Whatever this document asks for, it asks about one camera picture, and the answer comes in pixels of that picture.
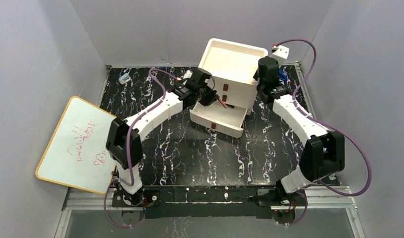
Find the white bottom pull-out drawer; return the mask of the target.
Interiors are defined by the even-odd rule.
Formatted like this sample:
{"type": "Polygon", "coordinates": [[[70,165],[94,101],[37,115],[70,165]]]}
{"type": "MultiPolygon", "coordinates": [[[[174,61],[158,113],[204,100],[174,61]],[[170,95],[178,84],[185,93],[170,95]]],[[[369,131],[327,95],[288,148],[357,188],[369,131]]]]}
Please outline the white bottom pull-out drawer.
{"type": "Polygon", "coordinates": [[[191,121],[228,136],[240,138],[243,134],[243,121],[250,112],[246,108],[227,107],[214,102],[208,107],[200,103],[190,110],[191,121]]]}

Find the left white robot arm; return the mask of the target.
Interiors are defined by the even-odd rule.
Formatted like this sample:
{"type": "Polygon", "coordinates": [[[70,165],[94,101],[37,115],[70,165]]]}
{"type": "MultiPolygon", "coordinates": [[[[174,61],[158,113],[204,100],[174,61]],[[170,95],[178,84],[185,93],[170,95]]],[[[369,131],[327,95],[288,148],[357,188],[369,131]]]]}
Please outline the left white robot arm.
{"type": "Polygon", "coordinates": [[[150,69],[148,76],[161,87],[162,96],[127,119],[113,119],[106,140],[106,149],[118,171],[113,180],[130,197],[142,192],[138,164],[143,158],[142,142],[147,135],[189,107],[196,104],[207,107],[219,101],[217,91],[209,86],[209,82],[215,81],[212,74],[202,68],[188,70],[182,78],[174,77],[174,82],[167,86],[153,74],[156,70],[150,69]]]}

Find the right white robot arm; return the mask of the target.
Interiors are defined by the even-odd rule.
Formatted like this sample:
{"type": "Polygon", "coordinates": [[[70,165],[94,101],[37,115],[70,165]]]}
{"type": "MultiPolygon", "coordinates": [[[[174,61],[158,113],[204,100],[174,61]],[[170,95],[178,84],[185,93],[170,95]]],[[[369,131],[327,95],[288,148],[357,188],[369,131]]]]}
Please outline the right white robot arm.
{"type": "Polygon", "coordinates": [[[292,98],[291,91],[280,84],[277,60],[263,57],[258,61],[254,79],[264,104],[280,116],[303,145],[299,164],[289,175],[276,182],[274,196],[286,199],[300,189],[345,167],[344,136],[309,119],[307,111],[292,98]]]}

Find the white drawer organizer box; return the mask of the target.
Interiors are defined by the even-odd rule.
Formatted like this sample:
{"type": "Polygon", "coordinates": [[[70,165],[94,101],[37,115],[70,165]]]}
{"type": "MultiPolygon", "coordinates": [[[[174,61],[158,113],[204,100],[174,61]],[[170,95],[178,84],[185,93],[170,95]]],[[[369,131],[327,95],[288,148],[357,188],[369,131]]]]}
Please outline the white drawer organizer box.
{"type": "Polygon", "coordinates": [[[219,98],[226,104],[251,109],[257,95],[257,81],[254,74],[258,60],[265,57],[264,48],[227,40],[209,40],[199,68],[212,74],[219,98]]]}

